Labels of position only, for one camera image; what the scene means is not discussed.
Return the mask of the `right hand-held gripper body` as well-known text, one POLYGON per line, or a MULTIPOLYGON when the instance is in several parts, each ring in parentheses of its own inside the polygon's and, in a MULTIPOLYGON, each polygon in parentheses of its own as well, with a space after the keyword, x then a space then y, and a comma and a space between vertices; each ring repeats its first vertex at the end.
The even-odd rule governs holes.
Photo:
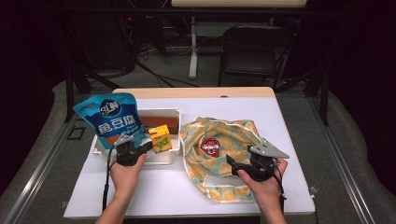
POLYGON ((250 165, 247 173, 257 182, 265 181, 274 175, 273 159, 288 159, 290 157, 269 141, 264 141, 256 146, 248 146, 247 151, 250 153, 250 165))

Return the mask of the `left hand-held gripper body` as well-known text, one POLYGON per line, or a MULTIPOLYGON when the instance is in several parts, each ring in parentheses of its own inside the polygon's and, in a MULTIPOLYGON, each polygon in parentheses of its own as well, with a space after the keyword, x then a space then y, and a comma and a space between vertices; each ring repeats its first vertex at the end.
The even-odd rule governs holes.
POLYGON ((147 152, 144 146, 136 147, 134 138, 125 134, 120 135, 114 147, 117 150, 117 162, 123 166, 136 165, 138 158, 147 152))

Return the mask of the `yellow drink carton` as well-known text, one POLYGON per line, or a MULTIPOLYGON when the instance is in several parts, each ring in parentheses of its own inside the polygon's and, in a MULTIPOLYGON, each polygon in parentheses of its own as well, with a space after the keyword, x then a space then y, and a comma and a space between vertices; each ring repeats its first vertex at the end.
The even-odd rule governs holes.
POLYGON ((166 124, 150 128, 148 133, 156 153, 162 153, 172 148, 171 136, 166 124))

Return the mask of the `white plastic box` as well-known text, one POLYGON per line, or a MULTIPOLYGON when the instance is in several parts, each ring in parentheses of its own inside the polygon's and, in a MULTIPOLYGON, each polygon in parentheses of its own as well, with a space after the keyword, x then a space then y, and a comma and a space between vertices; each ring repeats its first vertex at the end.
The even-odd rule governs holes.
POLYGON ((159 117, 173 117, 178 118, 178 133, 170 134, 172 148, 162 153, 156 153, 153 149, 148 152, 147 165, 163 165, 170 164, 180 152, 179 143, 179 130, 181 121, 181 109, 180 108, 143 108, 138 110, 140 117, 143 116, 159 116, 159 117))

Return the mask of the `tall brown carton box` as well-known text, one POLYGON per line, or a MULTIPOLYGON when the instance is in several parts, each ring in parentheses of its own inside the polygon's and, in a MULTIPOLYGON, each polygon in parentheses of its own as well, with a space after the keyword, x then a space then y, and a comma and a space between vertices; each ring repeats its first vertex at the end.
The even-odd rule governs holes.
POLYGON ((138 137, 142 137, 144 133, 149 132, 150 128, 164 124, 167 125, 170 134, 178 133, 178 118, 159 116, 143 116, 139 119, 133 119, 131 116, 116 118, 103 124, 99 131, 102 135, 102 144, 109 147, 116 142, 121 134, 136 134, 138 137))

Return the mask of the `orange-print cloth shopping bag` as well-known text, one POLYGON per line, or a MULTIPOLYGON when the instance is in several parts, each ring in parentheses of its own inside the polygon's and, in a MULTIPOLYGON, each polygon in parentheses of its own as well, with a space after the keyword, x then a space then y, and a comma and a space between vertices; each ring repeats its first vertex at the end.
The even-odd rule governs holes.
POLYGON ((209 184, 210 176, 236 178, 226 156, 236 162, 249 164, 247 147, 264 141, 259 136, 253 120, 223 120, 197 118, 185 124, 180 132, 183 143, 183 162, 191 182, 210 200, 218 203, 252 203, 255 201, 250 188, 242 184, 209 184), (219 155, 206 155, 200 145, 206 138, 215 138, 220 143, 219 155))

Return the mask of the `red can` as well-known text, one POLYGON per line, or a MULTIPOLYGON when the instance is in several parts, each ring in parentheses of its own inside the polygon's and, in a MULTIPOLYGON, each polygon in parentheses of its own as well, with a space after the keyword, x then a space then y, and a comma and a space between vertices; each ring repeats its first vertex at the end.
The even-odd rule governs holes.
POLYGON ((200 149, 208 156, 217 157, 219 155, 220 143, 217 139, 209 137, 202 141, 200 149))

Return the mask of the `blue snack pouch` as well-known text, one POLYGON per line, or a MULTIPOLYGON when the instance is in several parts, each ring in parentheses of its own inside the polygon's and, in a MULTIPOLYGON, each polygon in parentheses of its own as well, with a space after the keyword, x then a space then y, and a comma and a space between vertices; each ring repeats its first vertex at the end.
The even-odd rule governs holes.
POLYGON ((137 102, 131 93, 94 95, 73 109, 95 129, 105 148, 111 148, 121 134, 131 135, 137 146, 145 138, 137 102))

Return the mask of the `person's left hand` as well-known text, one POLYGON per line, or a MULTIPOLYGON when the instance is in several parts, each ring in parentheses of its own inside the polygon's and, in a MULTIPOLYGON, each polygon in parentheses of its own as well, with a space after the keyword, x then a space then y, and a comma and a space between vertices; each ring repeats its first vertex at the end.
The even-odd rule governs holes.
POLYGON ((146 161, 146 154, 141 155, 134 166, 123 166, 115 162, 110 169, 110 176, 115 187, 115 198, 131 200, 138 182, 139 173, 146 161))

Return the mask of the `person's right hand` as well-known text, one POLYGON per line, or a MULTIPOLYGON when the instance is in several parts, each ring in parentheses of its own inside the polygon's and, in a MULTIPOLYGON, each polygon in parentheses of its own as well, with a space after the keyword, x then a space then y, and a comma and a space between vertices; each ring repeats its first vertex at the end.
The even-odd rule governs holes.
POLYGON ((275 176, 263 182, 254 181, 245 171, 239 170, 239 177, 245 182, 254 194, 256 203, 260 208, 270 208, 280 206, 281 187, 279 181, 282 180, 288 162, 283 158, 275 160, 275 176))

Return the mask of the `white table sheet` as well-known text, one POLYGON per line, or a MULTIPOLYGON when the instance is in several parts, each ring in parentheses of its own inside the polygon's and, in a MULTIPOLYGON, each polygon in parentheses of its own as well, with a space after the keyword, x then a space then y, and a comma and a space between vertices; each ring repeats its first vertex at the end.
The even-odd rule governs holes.
MULTIPOLYGON (((284 212, 305 215, 315 211, 304 173, 275 97, 139 99, 140 109, 179 108, 181 124, 198 117, 254 121, 259 135, 287 153, 283 175, 284 212)), ((65 209, 66 218, 95 218, 102 212, 106 161, 90 153, 65 209)), ((140 172, 128 217, 256 216, 255 203, 217 203, 208 199, 188 178, 180 155, 167 165, 147 165, 140 172)))

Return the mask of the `black metal stand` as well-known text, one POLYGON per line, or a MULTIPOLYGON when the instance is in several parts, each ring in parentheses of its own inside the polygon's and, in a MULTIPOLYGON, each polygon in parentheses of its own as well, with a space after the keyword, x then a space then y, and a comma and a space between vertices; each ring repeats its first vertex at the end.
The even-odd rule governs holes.
POLYGON ((286 84, 275 88, 275 92, 286 91, 308 78, 308 84, 304 88, 306 97, 314 97, 320 91, 319 117, 325 126, 328 122, 328 97, 329 97, 329 69, 326 67, 314 68, 305 74, 295 77, 286 84))
POLYGON ((74 110, 73 110, 73 106, 75 105, 74 87, 77 87, 80 92, 85 94, 91 92, 92 86, 88 82, 89 77, 108 86, 112 90, 118 89, 120 87, 119 85, 111 82, 105 77, 100 76, 99 74, 89 69, 88 67, 82 65, 70 67, 66 72, 66 77, 65 77, 66 102, 67 102, 66 118, 64 120, 65 123, 67 123, 74 115, 74 110))

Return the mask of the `black folding chair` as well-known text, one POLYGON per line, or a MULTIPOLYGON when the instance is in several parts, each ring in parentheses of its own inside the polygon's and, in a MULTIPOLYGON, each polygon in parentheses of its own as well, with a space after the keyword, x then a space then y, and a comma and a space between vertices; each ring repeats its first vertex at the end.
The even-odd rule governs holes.
POLYGON ((281 26, 237 25, 221 39, 218 85, 222 77, 272 78, 275 89, 283 76, 295 33, 281 26))

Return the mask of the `white table leg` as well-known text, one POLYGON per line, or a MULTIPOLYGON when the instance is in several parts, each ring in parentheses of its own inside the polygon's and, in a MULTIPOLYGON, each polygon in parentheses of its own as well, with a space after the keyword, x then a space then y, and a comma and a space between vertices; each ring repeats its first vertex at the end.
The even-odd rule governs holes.
POLYGON ((197 64, 198 64, 198 55, 197 55, 197 37, 196 37, 196 23, 195 18, 191 18, 191 63, 190 63, 190 79, 197 78, 197 64))

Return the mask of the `aluminium rail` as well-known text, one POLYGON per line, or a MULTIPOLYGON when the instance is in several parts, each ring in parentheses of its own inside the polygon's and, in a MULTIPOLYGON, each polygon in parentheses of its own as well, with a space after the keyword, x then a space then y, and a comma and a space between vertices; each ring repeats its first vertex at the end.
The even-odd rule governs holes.
POLYGON ((355 211, 361 221, 361 224, 376 224, 370 212, 370 209, 367 206, 366 201, 363 199, 361 190, 358 187, 352 173, 350 172, 347 162, 344 159, 344 156, 332 134, 331 127, 327 126, 324 123, 319 114, 319 105, 317 100, 313 97, 308 97, 307 102, 309 103, 311 110, 313 111, 314 117, 321 131, 324 133, 327 139, 333 162, 335 164, 338 174, 341 177, 349 200, 352 202, 355 211))
POLYGON ((93 138, 81 119, 65 117, 66 99, 57 93, 32 150, 0 198, 0 224, 92 223, 64 215, 93 138))

